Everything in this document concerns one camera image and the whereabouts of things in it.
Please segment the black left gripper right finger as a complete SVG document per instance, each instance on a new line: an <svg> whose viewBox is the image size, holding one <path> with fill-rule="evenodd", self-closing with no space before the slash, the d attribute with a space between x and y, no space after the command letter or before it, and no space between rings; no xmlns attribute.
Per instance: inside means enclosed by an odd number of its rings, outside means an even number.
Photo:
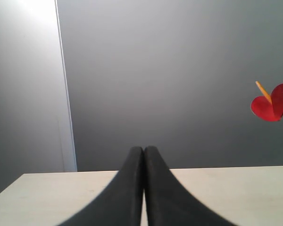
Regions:
<svg viewBox="0 0 283 226"><path fill-rule="evenodd" d="M233 226L176 179L155 146L144 150L144 191L149 226Z"/></svg>

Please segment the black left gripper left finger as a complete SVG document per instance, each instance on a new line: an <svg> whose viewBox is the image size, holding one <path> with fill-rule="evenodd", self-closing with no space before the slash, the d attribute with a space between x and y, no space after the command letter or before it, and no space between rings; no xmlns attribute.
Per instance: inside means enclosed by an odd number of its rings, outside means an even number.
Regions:
<svg viewBox="0 0 283 226"><path fill-rule="evenodd" d="M132 147L121 169L88 205L62 226L139 226L142 216L144 155Z"/></svg>

